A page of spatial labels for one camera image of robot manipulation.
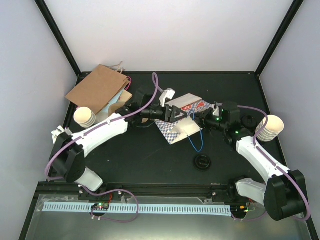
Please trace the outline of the blue checkered paper bag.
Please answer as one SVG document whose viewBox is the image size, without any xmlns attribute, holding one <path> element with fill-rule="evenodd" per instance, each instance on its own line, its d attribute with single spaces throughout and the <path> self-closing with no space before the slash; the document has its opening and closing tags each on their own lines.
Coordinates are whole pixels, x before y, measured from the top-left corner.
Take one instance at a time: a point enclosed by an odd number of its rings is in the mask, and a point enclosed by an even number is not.
<svg viewBox="0 0 320 240">
<path fill-rule="evenodd" d="M 174 123 L 155 120 L 156 126 L 170 145 L 187 139 L 198 132 L 202 136 L 202 129 L 196 124 L 193 114 L 211 108 L 212 104 L 191 93 L 173 99 L 167 104 L 171 107 L 178 107 L 187 114 L 187 116 Z"/>
</svg>

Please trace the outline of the brown pulp cup carrier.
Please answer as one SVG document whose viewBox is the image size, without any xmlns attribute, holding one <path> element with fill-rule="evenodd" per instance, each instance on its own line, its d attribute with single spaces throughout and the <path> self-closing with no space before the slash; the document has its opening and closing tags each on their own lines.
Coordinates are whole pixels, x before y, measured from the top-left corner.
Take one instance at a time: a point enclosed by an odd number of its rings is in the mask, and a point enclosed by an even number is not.
<svg viewBox="0 0 320 240">
<path fill-rule="evenodd" d="M 109 109 L 108 109 L 108 117 L 110 117 L 113 113 L 116 112 L 116 110 L 122 108 L 123 106 L 125 105 L 124 102 L 117 102 L 117 103 L 114 103 L 112 104 Z M 148 118 L 143 118 L 142 120 L 140 120 L 138 123 L 146 123 L 147 121 L 149 121 Z"/>
</svg>

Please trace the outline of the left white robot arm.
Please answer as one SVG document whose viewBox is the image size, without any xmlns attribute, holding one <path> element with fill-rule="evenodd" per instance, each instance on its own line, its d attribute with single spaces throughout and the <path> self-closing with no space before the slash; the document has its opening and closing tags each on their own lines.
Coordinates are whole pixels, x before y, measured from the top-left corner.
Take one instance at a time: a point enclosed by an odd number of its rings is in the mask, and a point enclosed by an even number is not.
<svg viewBox="0 0 320 240">
<path fill-rule="evenodd" d="M 165 90 L 159 99 L 156 95 L 139 88 L 124 106 L 107 119 L 77 133 L 59 126 L 51 132 L 54 146 L 45 173 L 54 169 L 57 172 L 55 179 L 84 186 L 95 199 L 103 199 L 108 188 L 103 184 L 103 179 L 86 165 L 85 159 L 93 150 L 124 134 L 131 125 L 140 124 L 142 119 L 176 123 L 187 117 L 185 111 L 165 102 L 166 99 L 172 99 L 172 89 Z"/>
</svg>

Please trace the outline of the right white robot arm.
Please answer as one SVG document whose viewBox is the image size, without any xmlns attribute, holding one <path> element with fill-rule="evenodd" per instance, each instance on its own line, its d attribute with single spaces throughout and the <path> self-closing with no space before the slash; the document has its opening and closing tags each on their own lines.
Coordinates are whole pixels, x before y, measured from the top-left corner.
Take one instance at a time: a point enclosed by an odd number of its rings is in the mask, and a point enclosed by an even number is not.
<svg viewBox="0 0 320 240">
<path fill-rule="evenodd" d="M 304 175 L 290 170 L 278 162 L 241 123 L 242 105 L 235 102 L 215 104 L 209 109 L 192 113 L 191 118 L 202 129 L 213 129 L 224 134 L 225 141 L 244 157 L 259 173 L 264 183 L 251 178 L 237 180 L 228 187 L 228 198 L 234 202 L 243 197 L 264 206 L 266 213 L 275 221 L 303 214 L 302 221 L 311 216 Z"/>
</svg>

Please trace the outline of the black plastic cup lid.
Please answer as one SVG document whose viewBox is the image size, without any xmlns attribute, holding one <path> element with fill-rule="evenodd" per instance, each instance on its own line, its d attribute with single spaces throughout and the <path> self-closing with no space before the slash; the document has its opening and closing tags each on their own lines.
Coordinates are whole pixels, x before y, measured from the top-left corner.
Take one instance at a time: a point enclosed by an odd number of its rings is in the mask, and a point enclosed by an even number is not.
<svg viewBox="0 0 320 240">
<path fill-rule="evenodd" d="M 193 166 L 201 172 L 207 171 L 210 169 L 212 161 L 209 156 L 205 154 L 198 154 L 193 159 Z"/>
</svg>

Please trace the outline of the pink and blue paper bags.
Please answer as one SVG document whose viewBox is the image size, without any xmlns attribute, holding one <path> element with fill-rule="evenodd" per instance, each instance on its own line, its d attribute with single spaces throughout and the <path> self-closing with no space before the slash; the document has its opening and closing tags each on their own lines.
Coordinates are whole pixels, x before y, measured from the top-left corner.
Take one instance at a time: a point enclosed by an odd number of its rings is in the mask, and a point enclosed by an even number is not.
<svg viewBox="0 0 320 240">
<path fill-rule="evenodd" d="M 96 115 L 96 123 L 100 123 L 107 119 L 110 115 L 110 107 L 117 103 L 126 103 L 131 97 L 132 94 L 128 92 L 128 89 L 131 86 L 132 78 L 128 77 L 128 85 L 122 88 L 112 99 L 111 101 Z"/>
</svg>

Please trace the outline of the right stack of paper cups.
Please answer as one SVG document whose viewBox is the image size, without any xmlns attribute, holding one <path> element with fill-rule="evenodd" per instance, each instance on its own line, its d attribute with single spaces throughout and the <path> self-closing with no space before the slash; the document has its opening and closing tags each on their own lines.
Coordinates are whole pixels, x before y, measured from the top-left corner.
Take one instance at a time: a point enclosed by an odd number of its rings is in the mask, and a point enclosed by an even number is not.
<svg viewBox="0 0 320 240">
<path fill-rule="evenodd" d="M 274 140 L 285 128 L 281 118 L 276 115 L 268 115 L 255 129 L 256 138 L 261 142 Z"/>
</svg>

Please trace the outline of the stack of paper cups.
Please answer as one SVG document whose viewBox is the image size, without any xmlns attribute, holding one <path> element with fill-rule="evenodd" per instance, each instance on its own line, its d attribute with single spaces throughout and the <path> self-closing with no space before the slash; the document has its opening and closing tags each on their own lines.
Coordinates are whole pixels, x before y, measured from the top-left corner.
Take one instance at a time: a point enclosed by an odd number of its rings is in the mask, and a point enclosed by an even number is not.
<svg viewBox="0 0 320 240">
<path fill-rule="evenodd" d="M 74 121 L 82 128 L 88 129 L 96 123 L 96 115 L 88 107 L 78 107 L 73 114 Z"/>
<path fill-rule="evenodd" d="M 285 128 L 281 118 L 276 115 L 268 115 L 255 129 L 256 138 L 261 142 L 274 140 Z"/>
</svg>

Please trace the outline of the brown kraft paper bag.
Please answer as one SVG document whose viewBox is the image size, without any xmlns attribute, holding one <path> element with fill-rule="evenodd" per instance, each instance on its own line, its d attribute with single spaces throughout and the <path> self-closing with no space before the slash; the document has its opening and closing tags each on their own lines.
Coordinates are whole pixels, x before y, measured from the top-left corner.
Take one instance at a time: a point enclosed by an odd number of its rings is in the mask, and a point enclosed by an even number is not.
<svg viewBox="0 0 320 240">
<path fill-rule="evenodd" d="M 127 76 L 100 64 L 65 98 L 76 106 L 87 107 L 97 114 L 128 83 Z"/>
</svg>

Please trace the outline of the left stack of paper cups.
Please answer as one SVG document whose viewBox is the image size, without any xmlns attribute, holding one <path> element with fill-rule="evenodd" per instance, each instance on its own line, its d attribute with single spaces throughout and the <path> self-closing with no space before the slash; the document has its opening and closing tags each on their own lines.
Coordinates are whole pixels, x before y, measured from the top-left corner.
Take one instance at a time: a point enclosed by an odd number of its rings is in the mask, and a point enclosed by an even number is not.
<svg viewBox="0 0 320 240">
<path fill-rule="evenodd" d="M 78 107 L 73 114 L 74 121 L 82 128 L 88 129 L 96 123 L 96 115 L 88 107 Z"/>
</svg>

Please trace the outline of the small circuit board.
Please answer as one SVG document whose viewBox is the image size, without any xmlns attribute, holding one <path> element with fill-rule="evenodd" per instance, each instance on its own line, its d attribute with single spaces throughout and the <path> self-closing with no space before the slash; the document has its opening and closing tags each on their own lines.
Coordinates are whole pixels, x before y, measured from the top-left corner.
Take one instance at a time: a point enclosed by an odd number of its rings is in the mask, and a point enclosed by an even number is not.
<svg viewBox="0 0 320 240">
<path fill-rule="evenodd" d="M 109 203 L 95 203 L 92 207 L 92 211 L 107 211 L 109 209 Z"/>
</svg>

